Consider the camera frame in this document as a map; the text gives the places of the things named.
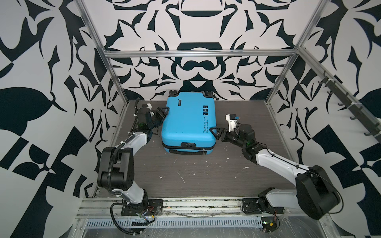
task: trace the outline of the black mounting plate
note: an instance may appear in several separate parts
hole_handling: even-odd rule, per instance
[[[244,198],[242,199],[242,212],[251,215],[251,214],[262,214],[261,211],[259,211],[259,207],[257,204],[258,198]],[[278,208],[272,208],[277,212],[277,214],[283,214],[283,207],[278,207]]]
[[[162,199],[148,199],[148,206],[153,207],[145,214],[145,216],[155,215],[156,212],[163,211],[163,200]],[[130,209],[130,206],[123,206],[121,216],[136,216],[136,213]]]

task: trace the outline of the wooden table surface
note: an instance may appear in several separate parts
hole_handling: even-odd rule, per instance
[[[149,102],[152,109],[166,102]],[[117,141],[125,140],[134,117],[130,101]],[[256,139],[275,153],[287,158],[279,134],[263,101],[216,101],[217,127],[227,128],[226,114],[239,116],[240,123],[250,124]],[[241,153],[241,148],[217,141],[209,155],[175,155],[167,153],[159,135],[134,156],[135,181],[149,197],[256,196],[269,187],[292,189],[294,186],[275,172],[255,165]],[[101,189],[98,197],[107,197]]]

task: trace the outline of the patterned back wall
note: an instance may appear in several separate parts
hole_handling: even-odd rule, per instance
[[[84,0],[106,50],[294,48],[319,0]],[[128,99],[266,99],[286,57],[113,59]]]
[[[67,237],[123,102],[72,0],[0,18],[1,237]]]
[[[306,43],[327,70],[381,118],[381,2],[332,0]],[[271,105],[294,158],[319,165],[344,197],[331,214],[345,235],[381,235],[381,145],[298,58]],[[341,204],[332,210],[336,212]]]

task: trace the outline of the scratch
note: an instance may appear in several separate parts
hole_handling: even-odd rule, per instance
[[[179,173],[177,173],[177,174],[180,176],[180,178],[182,179],[182,181],[183,181],[184,184],[186,185],[186,183],[185,183],[184,179],[182,178],[182,176],[181,176]]]

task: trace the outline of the black and white patterned wall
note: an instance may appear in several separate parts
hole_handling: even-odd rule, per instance
[[[332,0],[307,50],[378,118],[381,3]],[[333,221],[356,238],[381,235],[381,145],[298,58],[271,105],[294,158],[319,165],[344,197]],[[338,211],[341,204],[332,210]]]
[[[1,237],[65,237],[123,102],[71,0],[0,3]]]
[[[294,48],[318,0],[85,0],[106,50]],[[266,99],[286,57],[114,59],[128,99]]]

